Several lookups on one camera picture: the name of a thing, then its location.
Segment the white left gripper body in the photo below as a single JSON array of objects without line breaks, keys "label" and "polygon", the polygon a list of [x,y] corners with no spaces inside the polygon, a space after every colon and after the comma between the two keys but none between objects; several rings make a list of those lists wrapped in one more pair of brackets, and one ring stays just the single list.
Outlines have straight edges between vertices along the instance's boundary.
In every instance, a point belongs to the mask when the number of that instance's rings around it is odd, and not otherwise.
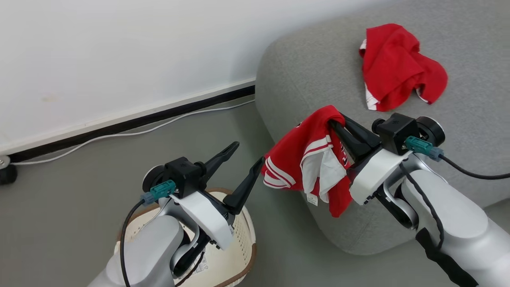
[{"label": "white left gripper body", "polygon": [[183,210],[179,215],[189,228],[201,228],[216,245],[226,250],[233,242],[233,235],[227,220],[220,214],[209,198],[200,191],[195,191],[182,199],[171,195],[171,199]]}]

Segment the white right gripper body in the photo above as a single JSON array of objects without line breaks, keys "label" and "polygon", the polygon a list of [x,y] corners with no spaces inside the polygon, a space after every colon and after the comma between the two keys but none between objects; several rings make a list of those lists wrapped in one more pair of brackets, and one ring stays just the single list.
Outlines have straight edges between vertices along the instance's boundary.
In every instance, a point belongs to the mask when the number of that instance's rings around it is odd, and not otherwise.
[{"label": "white right gripper body", "polygon": [[347,171],[352,200],[359,205],[366,204],[379,186],[390,177],[401,162],[409,158],[410,154],[411,151],[397,155],[386,149],[380,149],[368,159],[353,165]]}]

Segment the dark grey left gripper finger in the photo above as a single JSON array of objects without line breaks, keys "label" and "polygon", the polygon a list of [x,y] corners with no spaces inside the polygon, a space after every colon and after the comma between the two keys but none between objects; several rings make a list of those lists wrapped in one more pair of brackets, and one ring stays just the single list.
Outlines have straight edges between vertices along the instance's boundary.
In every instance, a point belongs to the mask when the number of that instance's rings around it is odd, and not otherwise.
[{"label": "dark grey left gripper finger", "polygon": [[201,169],[199,182],[208,182],[215,172],[217,172],[219,167],[231,158],[239,145],[240,142],[234,141],[207,162],[196,162],[195,165],[199,166]]},{"label": "dark grey left gripper finger", "polygon": [[264,165],[265,158],[261,157],[248,171],[248,175],[244,178],[241,184],[232,192],[224,197],[223,203],[230,214],[240,214],[244,207],[252,189],[257,181],[257,178]]}]

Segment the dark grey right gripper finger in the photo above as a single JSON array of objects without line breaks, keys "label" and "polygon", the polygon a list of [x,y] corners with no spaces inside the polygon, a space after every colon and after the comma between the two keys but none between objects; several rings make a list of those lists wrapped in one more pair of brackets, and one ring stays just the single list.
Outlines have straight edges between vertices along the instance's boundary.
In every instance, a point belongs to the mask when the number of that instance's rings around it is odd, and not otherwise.
[{"label": "dark grey right gripper finger", "polygon": [[345,115],[343,118],[345,124],[339,130],[339,138],[352,154],[371,154],[381,145],[377,135],[351,118]]},{"label": "dark grey right gripper finger", "polygon": [[370,131],[352,119],[345,119],[344,124],[332,119],[329,124],[355,163],[370,156]]}]

